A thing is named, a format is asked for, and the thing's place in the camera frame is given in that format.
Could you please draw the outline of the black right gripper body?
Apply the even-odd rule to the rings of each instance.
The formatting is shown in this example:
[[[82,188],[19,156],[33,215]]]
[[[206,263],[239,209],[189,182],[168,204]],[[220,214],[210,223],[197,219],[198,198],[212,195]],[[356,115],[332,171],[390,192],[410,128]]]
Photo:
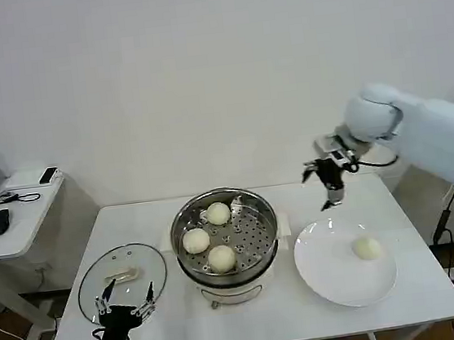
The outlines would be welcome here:
[[[331,158],[316,160],[315,164],[317,175],[328,190],[336,191],[344,188],[342,169]]]

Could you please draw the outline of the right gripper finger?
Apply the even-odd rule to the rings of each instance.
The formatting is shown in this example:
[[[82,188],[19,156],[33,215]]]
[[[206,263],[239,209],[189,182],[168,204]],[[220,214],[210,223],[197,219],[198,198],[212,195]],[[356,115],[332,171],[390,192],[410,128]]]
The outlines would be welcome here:
[[[306,161],[304,165],[304,170],[302,172],[302,182],[306,183],[309,178],[316,174],[319,175],[319,159],[313,161]]]
[[[344,188],[336,190],[329,189],[327,191],[327,198],[325,199],[326,202],[322,206],[322,211],[329,210],[330,208],[340,205],[343,201],[344,195]]]

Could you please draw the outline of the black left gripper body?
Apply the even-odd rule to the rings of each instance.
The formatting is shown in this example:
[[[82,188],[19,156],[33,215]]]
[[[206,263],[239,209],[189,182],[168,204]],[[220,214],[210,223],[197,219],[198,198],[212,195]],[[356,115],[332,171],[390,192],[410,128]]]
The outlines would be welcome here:
[[[101,340],[126,340],[132,329],[139,327],[142,316],[133,314],[133,306],[112,306],[110,312],[99,314],[99,322],[104,328]]]

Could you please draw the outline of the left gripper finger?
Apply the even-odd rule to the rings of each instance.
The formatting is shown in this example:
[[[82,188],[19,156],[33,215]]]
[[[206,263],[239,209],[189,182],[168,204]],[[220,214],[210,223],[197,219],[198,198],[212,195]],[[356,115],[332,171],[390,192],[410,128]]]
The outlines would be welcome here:
[[[112,296],[112,290],[116,284],[116,279],[112,278],[111,282],[104,288],[101,296],[95,298],[95,307],[100,315],[110,313],[112,311],[109,305],[110,298]]]
[[[146,320],[156,309],[155,297],[154,297],[154,282],[148,286],[147,295],[143,304],[139,307],[134,308],[131,312],[132,316],[140,318],[141,320]]]

